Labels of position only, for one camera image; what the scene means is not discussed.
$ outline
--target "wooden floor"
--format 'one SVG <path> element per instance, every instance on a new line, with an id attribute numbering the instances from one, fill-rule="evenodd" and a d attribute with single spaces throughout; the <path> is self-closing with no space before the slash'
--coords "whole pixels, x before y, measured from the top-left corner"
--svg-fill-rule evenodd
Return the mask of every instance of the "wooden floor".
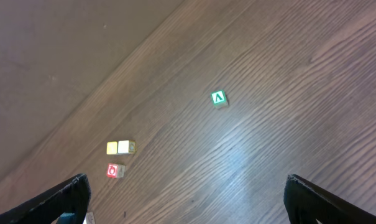
<path id="1" fill-rule="evenodd" d="M 182 0 L 0 0 L 0 179 Z"/>
<path id="2" fill-rule="evenodd" d="M 107 156 L 120 139 L 137 153 Z M 376 215 L 376 1 L 183 1 L 2 178 L 0 213 L 80 172 L 98 224 L 288 223 L 288 174 Z"/>

